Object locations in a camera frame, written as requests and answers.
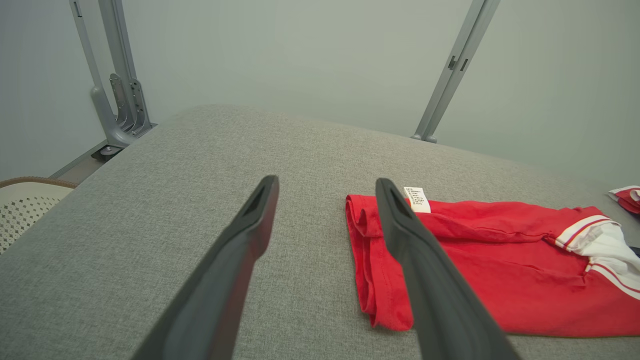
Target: metal leg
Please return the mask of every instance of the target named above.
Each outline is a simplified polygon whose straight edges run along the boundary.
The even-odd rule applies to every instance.
[[[91,43],[89,43],[89,36],[86,32],[86,26],[80,12],[80,5],[77,1],[69,0],[71,6],[71,12],[74,15],[76,21],[76,28],[80,37],[80,43],[82,43],[84,57],[89,65],[89,71],[93,79],[93,88],[89,91],[95,111],[98,113],[100,124],[106,135],[107,142],[110,145],[119,147],[127,147],[129,144],[135,141],[135,137],[127,134],[120,129],[120,126],[116,123],[116,117],[111,112],[111,106],[109,105],[109,99],[102,87],[102,81],[100,80],[100,74],[98,73],[98,65],[95,62],[93,51],[91,49]]]
[[[500,0],[474,0],[471,4],[454,49],[449,55],[450,58],[447,59],[447,64],[412,138],[437,143],[433,133],[476,53],[499,3]]]

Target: red and white fabric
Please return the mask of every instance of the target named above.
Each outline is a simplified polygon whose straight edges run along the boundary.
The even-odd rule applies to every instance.
[[[429,202],[417,213],[506,332],[640,335],[640,258],[594,207]],[[400,264],[388,253],[375,197],[349,195],[356,287],[372,326],[412,327]]]
[[[630,213],[640,214],[640,186],[613,189],[609,196]]]

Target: red t-shirt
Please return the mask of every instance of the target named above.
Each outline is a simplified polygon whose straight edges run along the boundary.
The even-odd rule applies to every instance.
[[[504,331],[640,335],[640,259],[598,209],[429,204],[430,213],[416,215]],[[376,198],[347,196],[346,215],[362,311],[372,326],[410,329],[402,268],[385,246]]]

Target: gray fabric surface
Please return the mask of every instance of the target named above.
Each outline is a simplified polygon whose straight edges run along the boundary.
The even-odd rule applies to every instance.
[[[442,201],[598,206],[640,245],[638,221],[567,178],[409,138],[235,106],[161,124],[53,207],[0,259],[0,358],[126,359],[260,178],[280,177],[237,359],[417,359],[413,331],[360,312],[344,198],[378,177]],[[525,359],[637,359],[640,338],[511,337]]]

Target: clothing label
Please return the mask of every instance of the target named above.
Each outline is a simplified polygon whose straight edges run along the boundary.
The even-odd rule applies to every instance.
[[[409,197],[411,202],[411,210],[416,213],[430,213],[431,206],[427,197],[424,196],[424,190],[422,188],[411,188],[409,186],[404,187],[406,196]]]

